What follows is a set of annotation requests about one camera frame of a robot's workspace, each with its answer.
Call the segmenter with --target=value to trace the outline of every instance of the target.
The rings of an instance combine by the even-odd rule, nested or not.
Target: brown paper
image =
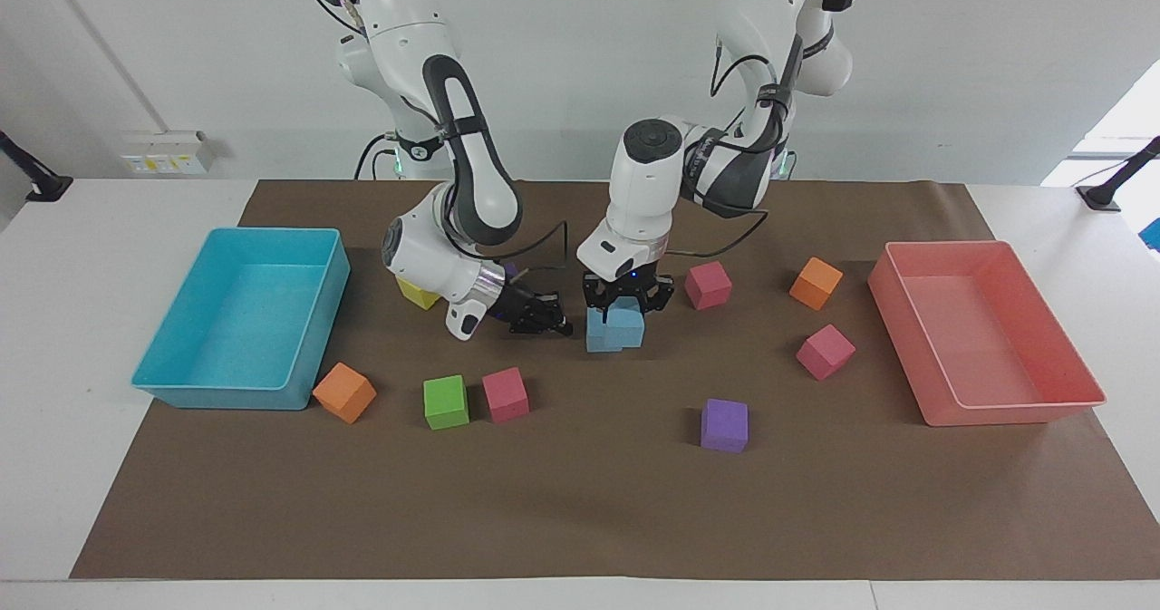
[[[724,307],[683,291],[640,350],[588,355],[572,257],[606,184],[520,184],[513,246],[568,218],[560,289],[577,336],[471,342],[422,312],[379,260],[385,226],[423,183],[264,181],[246,226],[336,226],[350,281],[324,357],[378,399],[348,426],[302,413],[190,412],[154,402],[73,578],[689,579],[1160,578],[1160,529],[1093,413],[1046,426],[922,423],[865,279],[886,241],[989,239],[962,186],[775,183],[770,220],[722,257]],[[674,249],[745,230],[681,202]],[[550,266],[549,242],[522,267]],[[817,255],[846,273],[821,312],[786,295]],[[679,286],[695,260],[666,259]],[[857,354],[825,383],[795,361],[834,324]],[[479,382],[519,366],[532,413],[492,424]],[[464,375],[473,421],[432,431],[421,386]],[[749,404],[741,455],[696,446],[709,398]]]

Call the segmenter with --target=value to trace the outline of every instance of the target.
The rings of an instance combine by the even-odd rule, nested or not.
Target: electrical outlet
[[[213,164],[213,152],[200,131],[129,132],[124,138],[121,160],[135,175],[206,175]]]

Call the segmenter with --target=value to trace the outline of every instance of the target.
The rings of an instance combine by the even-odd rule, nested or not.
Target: pink cube
[[[523,376],[520,376],[519,368],[484,376],[484,394],[487,395],[492,421],[496,424],[528,415],[530,411],[528,392],[523,387]]]
[[[834,371],[841,370],[850,361],[855,349],[836,326],[827,325],[825,329],[810,336],[798,350],[798,361],[815,379],[827,378]]]
[[[712,263],[689,268],[689,275],[684,278],[684,292],[688,292],[693,308],[706,310],[727,303],[730,292],[733,292],[733,283],[725,275],[722,263],[715,260]]]

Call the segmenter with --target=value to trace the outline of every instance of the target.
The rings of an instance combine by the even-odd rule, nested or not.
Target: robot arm
[[[571,333],[556,295],[507,281],[476,246],[499,246],[519,230],[520,196],[501,164],[476,92],[459,65],[436,0],[327,0],[358,23],[339,60],[348,80],[372,90],[397,122],[404,172],[450,172],[415,209],[391,223],[383,263],[448,300],[447,328],[469,339],[485,315],[513,332]],[[449,148],[450,168],[442,147]]]
[[[588,305],[617,297],[661,310],[672,279],[655,275],[667,249],[672,210],[688,198],[722,218],[751,213],[766,195],[770,164],[783,155],[793,119],[795,87],[832,94],[849,78],[849,52],[833,36],[832,12],[853,0],[718,0],[718,57],[724,48],[745,81],[738,126],[712,128],[661,117],[633,123],[612,161],[604,222],[578,250]],[[811,43],[805,43],[806,31]]]

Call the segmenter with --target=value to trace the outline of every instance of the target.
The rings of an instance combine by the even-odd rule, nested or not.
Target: salmon plastic tray
[[[1038,423],[1107,400],[1007,242],[887,242],[870,291],[931,427]]]

